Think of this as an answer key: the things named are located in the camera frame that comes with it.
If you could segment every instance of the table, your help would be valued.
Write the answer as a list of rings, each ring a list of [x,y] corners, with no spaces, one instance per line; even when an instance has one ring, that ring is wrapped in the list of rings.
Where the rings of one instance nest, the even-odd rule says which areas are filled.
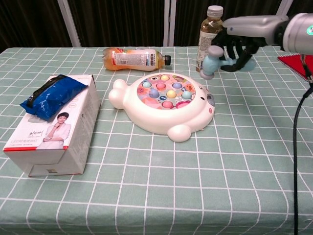
[[[196,47],[156,47],[159,71],[192,77],[216,101],[212,122],[183,143],[153,135],[108,101],[113,81],[153,72],[108,71],[104,48],[9,48],[0,55],[0,146],[19,104],[50,75],[93,74],[101,108],[83,175],[28,178],[0,153],[0,234],[292,234],[292,125],[307,82],[264,47],[252,72],[195,71]],[[313,102],[298,120],[299,230],[313,234]]]

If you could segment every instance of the bottle cap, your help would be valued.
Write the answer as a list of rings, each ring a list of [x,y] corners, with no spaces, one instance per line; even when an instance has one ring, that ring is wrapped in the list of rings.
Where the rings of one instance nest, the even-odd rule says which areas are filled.
[[[210,17],[221,17],[223,15],[223,7],[216,5],[209,6],[206,15]]]
[[[171,56],[170,55],[166,55],[165,56],[165,65],[170,65],[171,64]]]

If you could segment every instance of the blue plastic bag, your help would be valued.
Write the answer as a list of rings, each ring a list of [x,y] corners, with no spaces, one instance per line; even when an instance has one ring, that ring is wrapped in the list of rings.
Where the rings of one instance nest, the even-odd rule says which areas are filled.
[[[60,74],[48,80],[21,103],[21,106],[27,113],[48,121],[64,104],[86,87],[87,85]]]

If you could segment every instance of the red notebook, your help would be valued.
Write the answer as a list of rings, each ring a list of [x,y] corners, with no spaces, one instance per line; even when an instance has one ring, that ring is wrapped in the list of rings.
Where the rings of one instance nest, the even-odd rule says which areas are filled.
[[[300,54],[278,56],[278,60],[281,61],[290,69],[292,69],[294,72],[302,76],[305,80],[307,80],[305,76],[305,71],[303,69],[303,65],[301,62]],[[306,55],[305,62],[307,63],[310,71],[313,72],[313,56]]]

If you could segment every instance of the cardboard box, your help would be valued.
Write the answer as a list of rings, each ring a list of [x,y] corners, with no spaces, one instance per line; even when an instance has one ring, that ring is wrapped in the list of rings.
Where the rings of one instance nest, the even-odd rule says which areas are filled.
[[[26,113],[4,146],[4,153],[28,176],[84,172],[100,100],[92,75],[68,76],[88,87],[52,121]]]

